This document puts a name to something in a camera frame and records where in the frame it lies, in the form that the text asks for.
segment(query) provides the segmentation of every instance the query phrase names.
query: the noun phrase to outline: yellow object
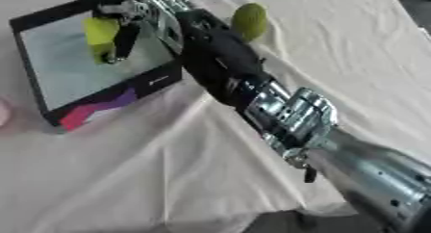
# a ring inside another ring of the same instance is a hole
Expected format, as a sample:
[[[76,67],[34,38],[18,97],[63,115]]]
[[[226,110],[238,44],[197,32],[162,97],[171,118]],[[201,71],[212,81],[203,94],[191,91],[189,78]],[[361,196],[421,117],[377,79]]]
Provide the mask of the yellow object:
[[[84,19],[84,30],[94,61],[103,64],[101,56],[115,49],[114,38],[119,31],[118,22],[115,19],[89,17]]]
[[[246,41],[259,37],[266,29],[266,11],[256,3],[239,7],[232,17],[232,28]]]

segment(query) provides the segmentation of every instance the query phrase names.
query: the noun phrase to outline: tennis ball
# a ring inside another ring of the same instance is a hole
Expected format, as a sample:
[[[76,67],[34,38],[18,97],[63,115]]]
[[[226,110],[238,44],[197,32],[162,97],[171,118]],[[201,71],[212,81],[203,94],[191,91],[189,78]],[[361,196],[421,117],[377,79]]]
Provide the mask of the tennis ball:
[[[266,11],[256,3],[239,7],[232,17],[232,29],[242,35],[246,41],[259,37],[266,29]]]

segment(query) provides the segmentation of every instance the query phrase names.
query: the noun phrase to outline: table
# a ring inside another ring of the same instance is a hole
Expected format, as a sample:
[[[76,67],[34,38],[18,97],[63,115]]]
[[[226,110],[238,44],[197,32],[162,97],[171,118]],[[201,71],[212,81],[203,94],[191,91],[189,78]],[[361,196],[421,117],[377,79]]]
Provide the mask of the table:
[[[70,134],[45,131],[7,20],[66,1],[0,0],[0,97],[14,107],[0,129],[2,232],[241,232],[263,212],[353,212],[186,73]],[[269,25],[253,46],[269,72],[330,98],[344,129],[431,164],[431,45],[397,0],[192,1],[225,20],[264,5]]]

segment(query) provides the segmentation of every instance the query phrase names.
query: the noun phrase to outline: yellow sponge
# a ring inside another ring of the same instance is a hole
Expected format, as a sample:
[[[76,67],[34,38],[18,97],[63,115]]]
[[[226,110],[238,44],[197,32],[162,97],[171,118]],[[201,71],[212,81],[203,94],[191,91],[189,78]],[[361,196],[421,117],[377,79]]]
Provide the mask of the yellow sponge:
[[[115,49],[114,38],[119,31],[118,22],[115,19],[89,17],[84,19],[84,30],[94,61],[103,64],[101,56]]]

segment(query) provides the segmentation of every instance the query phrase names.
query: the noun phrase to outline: robotic hand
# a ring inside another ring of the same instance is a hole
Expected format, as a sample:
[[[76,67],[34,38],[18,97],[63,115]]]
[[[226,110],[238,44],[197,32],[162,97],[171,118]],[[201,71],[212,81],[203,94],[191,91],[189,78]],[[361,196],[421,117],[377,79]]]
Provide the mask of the robotic hand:
[[[124,30],[152,24],[203,88],[235,108],[290,165],[306,170],[305,182],[322,173],[387,232],[431,230],[430,167],[344,132],[336,108],[318,93],[301,88],[290,95],[253,49],[211,13],[187,0],[125,0],[96,12],[119,14]]]

